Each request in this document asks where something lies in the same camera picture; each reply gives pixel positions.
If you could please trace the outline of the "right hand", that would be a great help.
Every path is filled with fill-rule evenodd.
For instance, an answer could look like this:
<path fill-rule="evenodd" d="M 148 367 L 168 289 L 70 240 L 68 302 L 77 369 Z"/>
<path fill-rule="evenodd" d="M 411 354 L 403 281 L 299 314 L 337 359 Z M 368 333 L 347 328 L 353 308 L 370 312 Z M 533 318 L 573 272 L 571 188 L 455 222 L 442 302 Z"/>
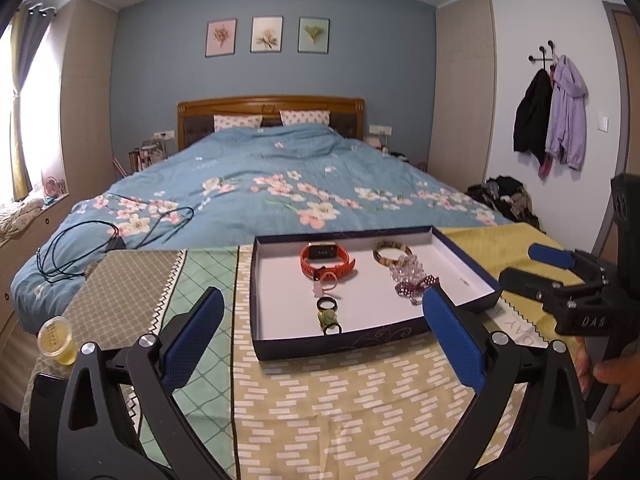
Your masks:
<path fill-rule="evenodd" d="M 618 393 L 612 402 L 614 411 L 621 411 L 634 403 L 640 392 L 640 360 L 638 353 L 621 356 L 618 359 L 590 363 L 584 337 L 577 337 L 575 368 L 582 392 L 586 392 L 596 380 L 601 384 L 618 386 Z"/>

